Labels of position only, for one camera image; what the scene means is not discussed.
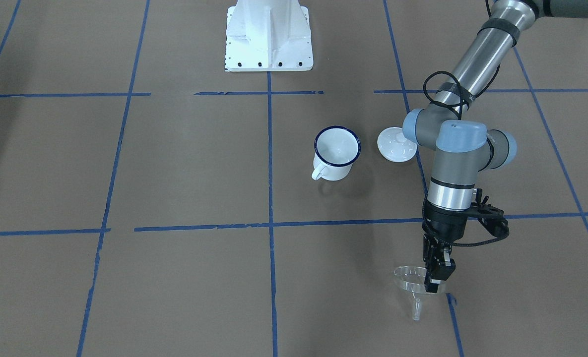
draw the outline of clear plastic funnel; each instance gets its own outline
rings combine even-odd
[[[436,293],[426,291],[424,279],[426,278],[426,268],[415,266],[402,266],[393,270],[395,284],[402,289],[405,296],[411,301],[412,319],[419,321],[425,300],[432,296],[443,294],[446,290],[446,282],[439,285]]]

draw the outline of white mug with blue rim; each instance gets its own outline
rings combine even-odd
[[[312,179],[329,181],[343,179],[351,165],[360,156],[360,139],[343,126],[330,126],[321,130],[314,141],[314,172]]]

